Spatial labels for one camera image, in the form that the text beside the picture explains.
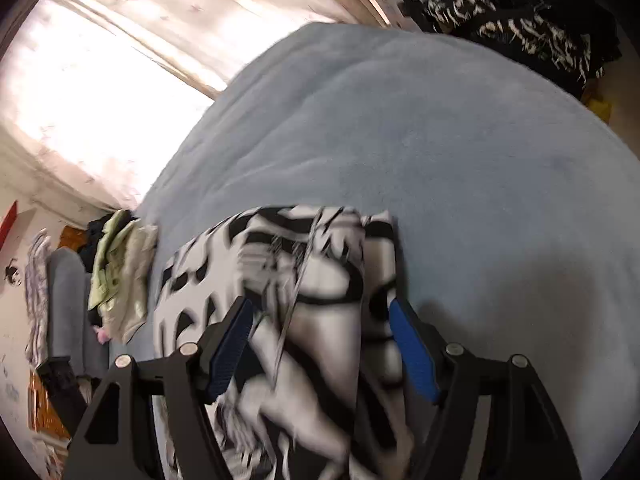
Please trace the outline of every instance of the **light blue bedspread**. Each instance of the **light blue bedspread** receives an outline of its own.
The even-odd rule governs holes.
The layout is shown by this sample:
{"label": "light blue bedspread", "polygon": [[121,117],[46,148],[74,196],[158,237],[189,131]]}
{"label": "light blue bedspread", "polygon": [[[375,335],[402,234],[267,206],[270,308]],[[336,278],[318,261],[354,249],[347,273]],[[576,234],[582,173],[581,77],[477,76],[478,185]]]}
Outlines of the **light blue bedspread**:
{"label": "light blue bedspread", "polygon": [[389,209],[414,308],[478,355],[526,354],[600,478],[640,418],[640,164],[596,116],[476,44],[309,25],[236,77],[140,206],[152,296],[190,238],[296,203]]}

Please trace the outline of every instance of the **yellow object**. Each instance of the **yellow object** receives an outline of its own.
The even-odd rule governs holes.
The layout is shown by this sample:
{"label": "yellow object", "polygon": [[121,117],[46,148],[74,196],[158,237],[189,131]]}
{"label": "yellow object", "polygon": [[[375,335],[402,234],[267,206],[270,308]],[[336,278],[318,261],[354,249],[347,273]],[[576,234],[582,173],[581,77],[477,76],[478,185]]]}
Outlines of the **yellow object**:
{"label": "yellow object", "polygon": [[609,119],[611,118],[611,103],[592,97],[586,102],[586,107],[605,123],[609,124]]}

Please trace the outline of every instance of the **white wall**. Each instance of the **white wall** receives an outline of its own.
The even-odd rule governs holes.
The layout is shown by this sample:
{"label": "white wall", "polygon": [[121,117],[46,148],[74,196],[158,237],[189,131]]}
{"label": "white wall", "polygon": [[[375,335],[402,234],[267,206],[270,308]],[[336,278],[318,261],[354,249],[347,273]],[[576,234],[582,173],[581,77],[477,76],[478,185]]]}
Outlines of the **white wall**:
{"label": "white wall", "polygon": [[44,447],[33,439],[33,432],[28,426],[29,365],[24,358],[28,324],[24,283],[18,287],[11,286],[4,279],[4,268],[11,258],[17,258],[17,266],[24,278],[26,253],[33,237],[47,228],[55,250],[66,224],[62,218],[31,205],[26,197],[0,182],[0,217],[4,218],[14,200],[18,200],[18,218],[0,251],[0,416],[34,471],[41,478],[48,478]]}

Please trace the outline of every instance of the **drawstring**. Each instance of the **drawstring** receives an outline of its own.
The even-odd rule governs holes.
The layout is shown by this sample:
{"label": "drawstring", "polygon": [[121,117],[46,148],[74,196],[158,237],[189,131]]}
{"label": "drawstring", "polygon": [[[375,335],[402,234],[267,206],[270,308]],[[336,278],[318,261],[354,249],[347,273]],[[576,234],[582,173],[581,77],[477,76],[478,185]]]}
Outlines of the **drawstring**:
{"label": "drawstring", "polygon": [[305,273],[306,264],[309,261],[309,256],[311,256],[311,252],[313,250],[314,239],[316,238],[316,231],[318,230],[318,223],[322,218],[323,212],[324,212],[324,208],[321,207],[316,213],[316,216],[314,217],[313,222],[311,223],[311,229],[309,229],[309,238],[306,242],[305,256],[302,259],[302,264],[300,265],[300,270],[296,278],[296,285],[293,288],[293,298],[291,299],[291,302],[285,314],[284,323],[282,324],[282,330],[280,331],[280,337],[278,338],[278,346],[276,348],[276,362],[273,367],[273,386],[272,386],[273,390],[276,389],[276,384],[278,383],[278,370],[280,370],[280,361],[282,360],[282,352],[284,350],[284,339],[287,336],[287,331],[289,330],[289,325],[291,324],[291,318],[293,318],[293,311],[296,307],[296,301],[298,300],[298,291],[300,290],[300,283],[302,282],[302,276]]}

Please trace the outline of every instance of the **light green garment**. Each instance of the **light green garment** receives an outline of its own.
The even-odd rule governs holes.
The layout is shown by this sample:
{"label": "light green garment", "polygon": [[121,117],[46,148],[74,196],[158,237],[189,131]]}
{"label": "light green garment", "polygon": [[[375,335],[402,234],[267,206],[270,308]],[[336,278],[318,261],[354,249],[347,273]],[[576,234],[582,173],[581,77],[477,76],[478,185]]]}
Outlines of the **light green garment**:
{"label": "light green garment", "polygon": [[139,220],[132,220],[121,231],[113,233],[124,213],[124,209],[116,211],[102,230],[104,235],[98,242],[94,271],[91,274],[89,310],[112,298],[120,286],[120,273],[124,265],[127,238],[133,227],[139,222]]}

